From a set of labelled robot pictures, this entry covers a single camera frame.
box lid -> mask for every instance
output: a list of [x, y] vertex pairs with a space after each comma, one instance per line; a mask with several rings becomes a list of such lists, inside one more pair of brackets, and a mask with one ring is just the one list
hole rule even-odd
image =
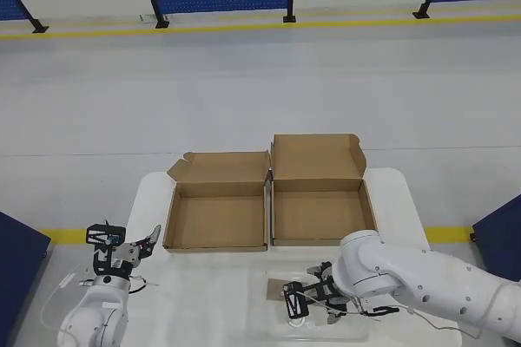
[[265, 152], [192, 153], [187, 152], [169, 170], [178, 183], [263, 182], [270, 168]]
[[277, 134], [275, 180], [362, 179], [366, 158], [354, 134]]

cable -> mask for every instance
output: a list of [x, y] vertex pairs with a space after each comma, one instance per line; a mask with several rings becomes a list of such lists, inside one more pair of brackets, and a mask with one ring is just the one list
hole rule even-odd
[[41, 325], [43, 327], [45, 327], [46, 329], [50, 330], [50, 331], [57, 331], [57, 332], [63, 332], [64, 334], [67, 334], [67, 335], [70, 335], [74, 341], [76, 342], [76, 345], [78, 345], [78, 342], [77, 342], [77, 338], [72, 334], [70, 333], [69, 331], [65, 331], [61, 328], [55, 328], [51, 325], [48, 325], [44, 322], [44, 319], [43, 319], [43, 314], [44, 314], [44, 309], [46, 308], [46, 306], [49, 304], [49, 301], [52, 299], [52, 297], [54, 296], [54, 294], [56, 294], [56, 292], [58, 291], [58, 289], [60, 289], [60, 287], [63, 285], [63, 282], [66, 281], [68, 279], [69, 276], [71, 276], [72, 273], [74, 273], [76, 270], [79, 269], [79, 267], [81, 267], [82, 265], [84, 265], [85, 263], [87, 263], [91, 258], [93, 258], [95, 256], [95, 254], [98, 253], [98, 251], [100, 251], [99, 249], [97, 249], [96, 251], [93, 252], [93, 254], [90, 255], [90, 257], [86, 258], [84, 261], [82, 261], [81, 263], [77, 264], [76, 267], [74, 267], [73, 269], [71, 269], [70, 272], [68, 272], [68, 274], [66, 275], [66, 277], [63, 278], [62, 281], [60, 281], [60, 283], [56, 286], [56, 288], [54, 289], [54, 291], [52, 291], [52, 293], [49, 295], [49, 297], [46, 299], [46, 301], [44, 302], [43, 304], [43, 307], [41, 308], [41, 314], [40, 314], [40, 319], [41, 319]]
[[[491, 303], [489, 304], [488, 306], [488, 309], [486, 310], [485, 312], [485, 315], [482, 317], [482, 320], [485, 320], [486, 317], [488, 316], [488, 313], [490, 312], [490, 308], [492, 306], [492, 304], [494, 303], [494, 301], [496, 300], [496, 296], [498, 295], [499, 293], [499, 289], [503, 286], [503, 285], [506, 285], [506, 284], [501, 284], [501, 286], [499, 286], [499, 288], [497, 288], [496, 292], [494, 292], [494, 296], [492, 297], [492, 300], [491, 300]], [[332, 311], [336, 311], [336, 312], [341, 312], [341, 313], [346, 313], [346, 314], [361, 314], [360, 312], [350, 312], [350, 311], [342, 311], [342, 310], [337, 310], [337, 309], [334, 309], [330, 306], [327, 306], [323, 303], [321, 303], [319, 300], [315, 299], [315, 298], [312, 298], [310, 296], [308, 296], [307, 294], [303, 293], [303, 292], [300, 292], [300, 291], [297, 291], [297, 294], [300, 294], [302, 296], [304, 296], [305, 298], [310, 298], [311, 300], [313, 300], [316, 304], [319, 304], [320, 306], [323, 306], [323, 307], [326, 307], [327, 309], [329, 310], [332, 310]], [[438, 330], [438, 331], [459, 331], [461, 332], [462, 334], [466, 334], [468, 337], [471, 337], [475, 340], [479, 339], [480, 336], [482, 335], [483, 333], [483, 329], [480, 328], [480, 331], [478, 332], [478, 334], [475, 336], [475, 335], [472, 335], [471, 333], [467, 332], [467, 331], [464, 331], [462, 329], [459, 329], [459, 328], [454, 328], [452, 326], [436, 326], [434, 325], [433, 322], [431, 322], [430, 320], [428, 320], [428, 318], [426, 318], [425, 316], [423, 316], [422, 314], [416, 312], [415, 310], [411, 310], [409, 309], [407, 306], [403, 306], [401, 304], [389, 304], [387, 305], [389, 307], [399, 307], [399, 308], [402, 308], [404, 310], [406, 310], [409, 314], [414, 314], [415, 316], [417, 317], [420, 317], [420, 318], [423, 318], [432, 328]]]
[[475, 339], [475, 340], [478, 340], [480, 338], [480, 336], [482, 335], [482, 333], [483, 333], [483, 328], [480, 328], [480, 330], [478, 331], [478, 334], [475, 336], [475, 335], [472, 335], [470, 332], [464, 331], [464, 330], [459, 329], [459, 328], [454, 328], [452, 326], [436, 326], [436, 325], [434, 325], [433, 322], [428, 320], [427, 317], [423, 316], [422, 314], [418, 313], [417, 311], [415, 311], [413, 309], [410, 309], [407, 306], [403, 306], [402, 304], [389, 304], [388, 306], [390, 306], [390, 307], [399, 307], [401, 309], [406, 310], [407, 313], [409, 313], [409, 314], [414, 314], [415, 316], [417, 316], [419, 318], [423, 318], [432, 328], [436, 329], [437, 331], [459, 331], [460, 333], [466, 334], [466, 336], [468, 336], [468, 337], [470, 337], [472, 339]]
[[142, 286], [140, 286], [139, 288], [135, 289], [134, 291], [129, 291], [129, 294], [135, 294], [135, 293], [145, 289], [145, 287], [147, 286], [147, 280], [145, 278], [139, 278], [139, 279], [142, 281]]

cardboard box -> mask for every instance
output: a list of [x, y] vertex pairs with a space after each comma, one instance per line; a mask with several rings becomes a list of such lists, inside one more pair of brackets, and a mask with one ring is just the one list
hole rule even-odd
[[177, 183], [163, 246], [169, 252], [267, 249], [266, 152], [186, 153], [168, 175]]
[[271, 160], [274, 246], [338, 246], [375, 229], [354, 134], [276, 135]]

white cable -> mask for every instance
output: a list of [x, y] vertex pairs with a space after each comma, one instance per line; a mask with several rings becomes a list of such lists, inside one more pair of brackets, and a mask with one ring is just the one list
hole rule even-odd
[[[486, 312], [485, 312], [485, 315], [482, 317], [481, 320], [485, 320], [487, 317], [488, 317], [488, 313], [490, 312], [490, 309], [492, 307], [492, 304], [494, 303], [494, 301], [496, 301], [496, 297], [498, 296], [498, 293], [499, 293], [499, 290], [500, 288], [503, 286], [503, 285], [506, 285], [506, 283], [504, 284], [501, 284], [501, 286], [499, 286], [496, 290], [496, 292], [494, 292], [494, 296], [492, 297], [492, 300], [491, 300], [491, 303], [488, 305], [488, 309], [486, 309]], [[316, 304], [319, 304], [320, 306], [323, 306], [323, 307], [326, 307], [327, 309], [329, 310], [332, 310], [332, 311], [336, 311], [336, 312], [341, 312], [341, 313], [346, 313], [346, 314], [360, 314], [360, 312], [350, 312], [350, 311], [342, 311], [342, 310], [337, 310], [337, 309], [334, 309], [332, 307], [329, 307], [323, 303], [321, 303], [319, 300], [315, 299], [315, 298], [312, 298], [310, 296], [308, 296], [307, 294], [303, 293], [303, 292], [300, 292], [300, 291], [297, 291], [297, 294], [300, 294], [302, 296], [304, 296], [305, 298], [310, 298], [311, 300], [313, 300]], [[472, 335], [471, 333], [467, 332], [467, 331], [464, 331], [462, 329], [459, 329], [459, 328], [454, 328], [452, 326], [436, 326], [434, 325], [430, 320], [428, 320], [428, 318], [426, 318], [425, 316], [423, 316], [422, 314], [416, 312], [415, 310], [410, 310], [407, 306], [403, 306], [401, 304], [389, 304], [387, 305], [388, 307], [399, 307], [399, 308], [402, 308], [404, 310], [406, 310], [409, 314], [414, 314], [415, 316], [417, 317], [420, 317], [420, 318], [423, 318], [432, 328], [438, 330], [438, 331], [459, 331], [461, 332], [462, 334], [466, 334], [468, 337], [471, 337], [473, 339], [479, 339], [480, 336], [482, 335], [483, 333], [483, 329], [480, 328], [478, 334], [475, 336], [475, 335]]]
[[43, 327], [45, 327], [46, 329], [50, 330], [50, 331], [57, 331], [57, 332], [63, 332], [64, 334], [67, 334], [67, 335], [70, 335], [74, 341], [76, 342], [76, 345], [78, 345], [78, 342], [77, 342], [77, 338], [72, 334], [70, 333], [69, 331], [65, 331], [61, 328], [55, 328], [51, 325], [48, 325], [44, 322], [44, 319], [43, 319], [43, 314], [44, 314], [44, 309], [46, 308], [46, 306], [49, 304], [49, 301], [52, 299], [52, 297], [54, 296], [54, 294], [56, 294], [56, 292], [58, 291], [58, 289], [60, 289], [60, 287], [63, 285], [63, 282], [66, 281], [68, 279], [69, 276], [71, 276], [72, 273], [74, 273], [76, 270], [79, 269], [79, 267], [81, 267], [82, 265], [84, 265], [85, 263], [87, 263], [91, 258], [93, 258], [95, 256], [95, 254], [100, 251], [100, 250], [96, 250], [93, 252], [93, 254], [90, 255], [90, 257], [86, 258], [84, 261], [82, 261], [81, 263], [77, 264], [76, 267], [74, 267], [73, 269], [71, 269], [70, 272], [68, 272], [68, 274], [66, 275], [66, 277], [63, 278], [62, 281], [60, 281], [60, 283], [58, 284], [58, 286], [54, 289], [54, 291], [49, 295], [49, 297], [46, 299], [46, 301], [44, 302], [43, 304], [43, 307], [41, 308], [41, 314], [40, 314], [40, 319], [41, 319], [41, 324], [43, 325]]
[[410, 310], [409, 307], [403, 306], [402, 304], [389, 304], [388, 307], [399, 307], [399, 308], [406, 310], [407, 313], [409, 313], [409, 314], [414, 314], [415, 316], [417, 316], [419, 318], [423, 318], [432, 328], [436, 329], [437, 331], [459, 331], [460, 333], [466, 334], [466, 336], [473, 338], [475, 340], [479, 339], [483, 333], [483, 328], [480, 328], [480, 330], [478, 331], [478, 334], [475, 336], [475, 335], [472, 335], [470, 332], [464, 331], [459, 328], [454, 328], [452, 326], [436, 326], [436, 325], [434, 325], [433, 322], [428, 320], [427, 317], [423, 316], [422, 314], [418, 313], [415, 310]]

table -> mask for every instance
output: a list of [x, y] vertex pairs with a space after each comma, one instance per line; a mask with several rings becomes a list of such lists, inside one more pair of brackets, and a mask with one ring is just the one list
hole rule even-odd
[[[429, 249], [424, 229], [403, 174], [392, 168], [367, 169], [365, 180], [381, 238], [386, 242]], [[142, 179], [129, 216], [126, 241], [149, 235], [166, 225], [174, 182], [166, 173]], [[259, 346], [322, 345], [316, 342], [252, 340], [247, 334], [247, 275], [255, 262], [335, 260], [338, 247], [271, 247], [267, 252], [173, 254], [157, 245], [153, 256], [135, 269], [159, 286], [129, 298], [129, 325], [122, 346]], [[377, 304], [396, 304], [390, 296]], [[438, 326], [457, 324], [426, 315]], [[368, 321], [372, 346], [460, 346], [457, 331], [436, 331], [405, 311]]]

